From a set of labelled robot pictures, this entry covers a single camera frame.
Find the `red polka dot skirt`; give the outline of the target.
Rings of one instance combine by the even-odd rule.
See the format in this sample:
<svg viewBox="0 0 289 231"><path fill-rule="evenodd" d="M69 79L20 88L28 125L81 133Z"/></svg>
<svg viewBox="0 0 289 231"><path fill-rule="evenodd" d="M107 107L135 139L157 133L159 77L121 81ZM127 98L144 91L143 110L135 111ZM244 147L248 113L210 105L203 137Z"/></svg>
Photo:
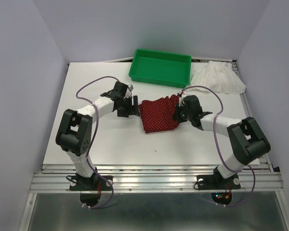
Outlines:
<svg viewBox="0 0 289 231"><path fill-rule="evenodd" d="M155 101L143 100L139 105L143 130L146 134L174 130L179 123L173 119L178 95L166 96Z"/></svg>

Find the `white skirt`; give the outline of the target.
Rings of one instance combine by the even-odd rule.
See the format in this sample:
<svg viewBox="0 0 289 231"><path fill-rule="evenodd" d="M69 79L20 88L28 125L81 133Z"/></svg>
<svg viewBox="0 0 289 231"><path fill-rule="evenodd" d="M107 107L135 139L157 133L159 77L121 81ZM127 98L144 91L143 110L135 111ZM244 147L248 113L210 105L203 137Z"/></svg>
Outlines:
<svg viewBox="0 0 289 231"><path fill-rule="evenodd" d="M246 90L246 85L233 71L230 63L216 61L209 61L197 69L191 77L190 85L204 86L226 94L242 94Z"/></svg>

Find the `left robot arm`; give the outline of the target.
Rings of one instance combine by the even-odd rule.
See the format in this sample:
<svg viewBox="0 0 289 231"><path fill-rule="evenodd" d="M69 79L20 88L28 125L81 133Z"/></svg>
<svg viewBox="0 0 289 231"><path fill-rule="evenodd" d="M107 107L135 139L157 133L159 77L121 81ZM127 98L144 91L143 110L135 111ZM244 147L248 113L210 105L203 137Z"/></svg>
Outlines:
<svg viewBox="0 0 289 231"><path fill-rule="evenodd" d="M64 111L55 142L73 162L76 175L88 190L97 186L97 169L91 162L89 151L95 139L99 119L114 111L118 117L139 116L138 96L133 86L117 81L112 90L102 93L94 102L78 110Z"/></svg>

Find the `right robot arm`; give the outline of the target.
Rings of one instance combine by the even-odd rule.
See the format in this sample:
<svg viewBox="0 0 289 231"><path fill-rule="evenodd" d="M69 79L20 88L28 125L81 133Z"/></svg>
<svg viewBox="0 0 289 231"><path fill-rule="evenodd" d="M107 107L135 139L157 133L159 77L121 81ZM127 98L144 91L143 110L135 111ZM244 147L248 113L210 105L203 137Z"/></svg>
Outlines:
<svg viewBox="0 0 289 231"><path fill-rule="evenodd" d="M188 121L199 130L213 132L215 145L222 161L212 175L213 185L218 188L227 185L230 177L271 151L268 139L253 117L240 120L204 112L195 95L179 96L173 119L178 123ZM230 140L233 153L226 160L221 155L217 134L228 137Z"/></svg>

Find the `green plastic bin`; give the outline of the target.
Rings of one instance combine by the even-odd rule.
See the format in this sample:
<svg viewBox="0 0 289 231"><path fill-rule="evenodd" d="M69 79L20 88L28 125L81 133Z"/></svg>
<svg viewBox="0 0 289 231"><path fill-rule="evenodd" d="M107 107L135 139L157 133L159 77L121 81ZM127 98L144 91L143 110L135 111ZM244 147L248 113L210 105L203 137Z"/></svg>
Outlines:
<svg viewBox="0 0 289 231"><path fill-rule="evenodd" d="M191 62L190 55L137 49L129 77L137 82L185 88L190 83Z"/></svg>

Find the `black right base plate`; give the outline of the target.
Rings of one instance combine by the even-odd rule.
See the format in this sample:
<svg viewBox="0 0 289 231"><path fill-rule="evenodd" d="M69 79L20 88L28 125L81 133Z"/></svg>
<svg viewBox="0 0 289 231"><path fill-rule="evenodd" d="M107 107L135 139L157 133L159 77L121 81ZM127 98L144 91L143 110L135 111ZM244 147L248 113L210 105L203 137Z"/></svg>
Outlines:
<svg viewBox="0 0 289 231"><path fill-rule="evenodd" d="M241 189L238 175L235 174L227 179L224 179L218 174L212 175L197 175L197 180L193 185L194 189L222 191L226 189L239 190Z"/></svg>

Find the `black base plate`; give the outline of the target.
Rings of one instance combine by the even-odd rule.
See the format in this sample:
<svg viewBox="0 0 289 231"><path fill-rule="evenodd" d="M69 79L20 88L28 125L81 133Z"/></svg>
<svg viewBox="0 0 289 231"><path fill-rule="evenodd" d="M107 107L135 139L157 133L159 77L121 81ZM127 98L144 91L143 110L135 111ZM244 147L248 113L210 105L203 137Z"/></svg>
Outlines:
<svg viewBox="0 0 289 231"><path fill-rule="evenodd" d="M85 178L79 174L67 175L66 179L69 181L69 190L72 192L84 191L111 191L111 186L97 175L90 178Z"/></svg>
<svg viewBox="0 0 289 231"><path fill-rule="evenodd" d="M197 175L197 180L193 185L194 189L222 191L226 189L239 190L241 189L238 175L235 174L227 179L224 179L218 174L212 175Z"/></svg>

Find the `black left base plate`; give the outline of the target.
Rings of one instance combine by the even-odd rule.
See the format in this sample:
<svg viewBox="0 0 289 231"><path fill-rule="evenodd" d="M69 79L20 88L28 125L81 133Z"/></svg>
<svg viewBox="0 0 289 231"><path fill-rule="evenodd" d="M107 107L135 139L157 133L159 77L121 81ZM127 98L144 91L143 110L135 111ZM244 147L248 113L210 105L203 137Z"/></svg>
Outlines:
<svg viewBox="0 0 289 231"><path fill-rule="evenodd" d="M90 178L85 178L79 174L67 175L66 179L69 181L69 190L72 192L84 191L111 191L111 186L97 175Z"/></svg>

